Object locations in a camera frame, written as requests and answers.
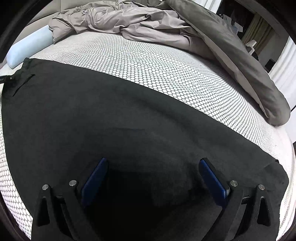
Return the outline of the black pants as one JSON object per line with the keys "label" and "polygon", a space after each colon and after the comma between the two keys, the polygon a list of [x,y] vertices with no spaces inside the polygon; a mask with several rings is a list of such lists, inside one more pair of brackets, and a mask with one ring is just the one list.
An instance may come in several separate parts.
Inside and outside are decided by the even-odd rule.
{"label": "black pants", "polygon": [[199,173],[263,184],[279,229],[288,177],[276,159],[227,126],[152,89],[55,61],[26,59],[1,78],[6,158],[34,217],[44,184],[107,172],[83,208],[99,240],[203,240],[222,207]]}

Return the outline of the white textured mattress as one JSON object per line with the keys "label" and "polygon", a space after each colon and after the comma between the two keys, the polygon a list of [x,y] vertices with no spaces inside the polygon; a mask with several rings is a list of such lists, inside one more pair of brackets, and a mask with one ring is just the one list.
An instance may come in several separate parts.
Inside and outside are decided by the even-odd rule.
{"label": "white textured mattress", "polygon": [[[200,111],[248,139],[276,159],[288,177],[275,240],[279,240],[291,226],[295,214],[292,142],[283,126],[275,127],[267,122],[258,104],[223,68],[173,47],[95,32],[71,36],[26,59],[86,68],[144,86]],[[14,69],[3,66],[1,77],[15,74],[23,63]],[[2,113],[1,195],[3,208],[6,208],[6,223],[17,227],[22,240],[31,240],[33,216],[25,207],[9,169]]]}

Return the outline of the white curtain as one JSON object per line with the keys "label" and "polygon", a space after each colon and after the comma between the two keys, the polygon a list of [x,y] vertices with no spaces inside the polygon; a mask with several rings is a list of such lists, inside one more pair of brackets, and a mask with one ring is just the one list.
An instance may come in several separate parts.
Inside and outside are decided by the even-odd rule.
{"label": "white curtain", "polygon": [[291,109],[295,106],[295,66],[296,47],[292,38],[288,37],[279,59],[269,72],[269,76],[284,95]]}

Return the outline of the light blue pillow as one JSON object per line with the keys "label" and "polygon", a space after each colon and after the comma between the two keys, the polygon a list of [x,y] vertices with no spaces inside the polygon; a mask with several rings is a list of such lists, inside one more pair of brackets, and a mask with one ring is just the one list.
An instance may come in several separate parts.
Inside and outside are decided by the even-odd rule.
{"label": "light blue pillow", "polygon": [[14,69],[25,58],[33,56],[52,44],[52,31],[46,25],[13,44],[6,55],[7,64],[11,69]]}

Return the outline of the grey crumpled duvet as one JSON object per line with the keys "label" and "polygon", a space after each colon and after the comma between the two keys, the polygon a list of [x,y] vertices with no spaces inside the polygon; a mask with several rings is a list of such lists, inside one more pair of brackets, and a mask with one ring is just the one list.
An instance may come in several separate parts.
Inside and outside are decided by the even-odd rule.
{"label": "grey crumpled duvet", "polygon": [[273,126],[290,119],[290,106],[262,65],[219,16],[193,1],[96,1],[49,21],[54,43],[86,31],[168,45],[221,65],[255,100]]}

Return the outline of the beige headboard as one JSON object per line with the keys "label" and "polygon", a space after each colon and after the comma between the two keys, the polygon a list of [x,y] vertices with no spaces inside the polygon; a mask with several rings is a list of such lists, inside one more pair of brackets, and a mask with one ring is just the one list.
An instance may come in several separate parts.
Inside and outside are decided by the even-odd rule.
{"label": "beige headboard", "polygon": [[34,17],[34,21],[26,26],[15,40],[27,37],[36,30],[47,26],[54,42],[68,37],[72,32],[81,33],[93,29],[93,12],[115,13],[119,10],[120,1],[53,1]]}

